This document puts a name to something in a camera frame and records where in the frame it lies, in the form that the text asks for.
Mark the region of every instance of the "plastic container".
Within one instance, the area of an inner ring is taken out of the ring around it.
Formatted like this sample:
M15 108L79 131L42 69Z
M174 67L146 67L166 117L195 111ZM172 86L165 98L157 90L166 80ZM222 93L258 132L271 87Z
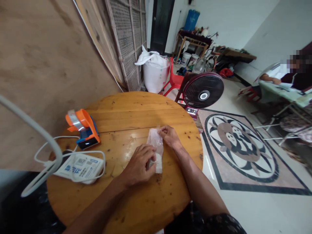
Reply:
M190 57L191 57L191 54L184 52L182 60L181 60L181 65L186 66L189 62Z
M192 54L191 58L189 59L188 66L194 65L197 62L198 59L199 59L198 55Z
M184 25L184 29L185 31L194 31L198 17L200 15L199 11L195 11L195 10L189 10L188 11L188 16L186 18L186 22Z
M200 58L196 61L192 72L196 74L200 74L200 73L205 72L205 68L206 68L206 58Z

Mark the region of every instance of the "red stool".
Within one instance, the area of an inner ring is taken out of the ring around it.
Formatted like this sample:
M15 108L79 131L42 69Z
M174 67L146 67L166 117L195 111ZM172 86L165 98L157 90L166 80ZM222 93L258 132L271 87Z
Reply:
M247 88L241 89L241 91L239 92L238 95L241 95L241 94L246 95L246 96L249 96L249 95L252 94L250 97L248 97L247 102L251 102L251 100L253 100L255 97L259 96L259 95L257 94L257 92L252 88L252 86L249 86L249 87L247 87Z
M179 75L174 75L173 74L173 57L170 58L170 63L171 63L171 69L170 69L170 77L168 83L164 86L163 89L167 87L167 85L170 83L171 87L168 89L168 91L164 94L164 96L167 96L168 93L170 93L171 90L177 88L179 89L181 87L182 81L183 81L183 76Z

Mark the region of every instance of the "charging cable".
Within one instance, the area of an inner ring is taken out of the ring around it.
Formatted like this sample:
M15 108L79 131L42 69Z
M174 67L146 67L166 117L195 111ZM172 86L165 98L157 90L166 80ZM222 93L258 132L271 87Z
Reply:
M58 139L58 138L78 138L78 139L80 139L80 137L78 137L78 136L57 136L57 137L55 137L54 139ZM41 152L41 150L42 150L47 144L48 144L48 142L44 143L44 144L40 147L40 149L36 152L36 154L35 154L35 156L34 156L34 160L35 160L36 162L43 163L44 166L45 166L46 168L47 168L47 167L50 167L51 164L54 164L55 161L42 161L42 160L39 160L37 157L38 157L38 154ZM104 154L102 151L99 151L99 150L79 151L79 152L76 152L77 148L78 148L78 145L76 145L76 147L75 147L74 150L69 150L69 151L71 151L70 153L64 154L64 155L62 156L63 158L64 158L64 157L67 157L67 156L70 156L70 157L71 157L70 163L69 163L69 165L70 165L71 168L73 168L73 166L74 166L74 164L75 164L75 162L76 162L76 154L100 153L100 154L102 154L102 156L103 156L103 161L104 161L103 172L102 172L101 175L96 176L96 177L93 177L93 178L77 180L77 179L74 178L74 172L72 171L72 172L70 173L71 180L72 180L73 182L78 183L78 182L84 182L84 181L88 181L88 180L94 180L94 179L100 178L102 175L104 175L104 172L105 172L105 154Z
M29 183L29 185L23 190L21 197L27 197L28 195L30 195L32 192L34 192L40 185L42 185L46 179L52 175L53 173L55 173L59 167L62 164L62 159L65 156L70 156L73 155L74 157L72 158L71 161L71 165L73 165L74 161L75 161L75 155L82 153L82 152L76 152L76 149L78 146L75 147L74 151L68 154L63 155L61 148L59 147L59 145L57 144L57 142L55 141L55 139L43 128L41 127L36 121L34 121L29 115L27 115L24 111L22 111L17 105L15 105L14 103L12 103L11 101L7 100L5 97L3 97L2 95L0 95L0 103L5 106L8 110L10 110L11 112L13 112L14 114L16 114L19 118L21 118L24 122L26 122L29 126L31 126L35 131L37 131L44 139L46 139L46 143L38 150L38 152L35 154L34 159L37 162L43 163L45 166L45 169L42 170L42 172L40 172L34 179L32 182ZM56 159L54 161L41 161L39 159L37 159L38 153L43 149L43 147L46 144L50 144L50 146L52 147L52 150L55 153L55 157ZM74 182L83 182L83 181L87 181L87 180L93 180L96 178L101 177L104 174L105 171L105 155L102 151L86 151L84 153L101 153L103 155L103 159L104 159L104 169L103 169L103 173L97 177L94 177L92 179L84 179L84 180L75 180L73 177L73 174L71 173L71 178L72 181Z

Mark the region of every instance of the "white wall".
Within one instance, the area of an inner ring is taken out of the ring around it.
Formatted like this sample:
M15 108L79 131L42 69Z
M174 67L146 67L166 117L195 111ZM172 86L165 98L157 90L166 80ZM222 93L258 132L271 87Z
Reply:
M286 59L312 41L312 1L281 0L244 47L257 56L235 72L249 83L270 64Z
M209 27L210 34L219 32L218 39L213 38L215 43L241 49L268 17L279 0L195 0L195 6L189 6L187 2L188 0L175 1L166 53L172 52L176 41L175 31L184 26L189 9L201 12L196 24L197 27Z

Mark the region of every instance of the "orange tape dispenser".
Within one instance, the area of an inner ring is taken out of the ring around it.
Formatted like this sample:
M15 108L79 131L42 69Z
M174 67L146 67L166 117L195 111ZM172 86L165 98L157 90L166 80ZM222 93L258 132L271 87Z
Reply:
M100 143L97 127L87 111L84 109L79 111L70 110L65 118L70 126L68 128L69 131L80 132L80 139L76 143L81 150Z

